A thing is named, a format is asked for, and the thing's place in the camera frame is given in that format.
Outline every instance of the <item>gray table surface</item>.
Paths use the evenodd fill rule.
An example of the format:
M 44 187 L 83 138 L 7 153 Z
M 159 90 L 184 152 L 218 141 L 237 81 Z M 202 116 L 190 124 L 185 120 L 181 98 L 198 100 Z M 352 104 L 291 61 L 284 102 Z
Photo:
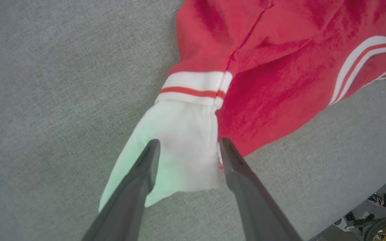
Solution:
M 179 61 L 182 1 L 0 0 L 0 241 L 80 240 Z M 386 182 L 386 81 L 246 160 L 304 239 Z M 145 209 L 140 240 L 243 240 L 227 187 Z

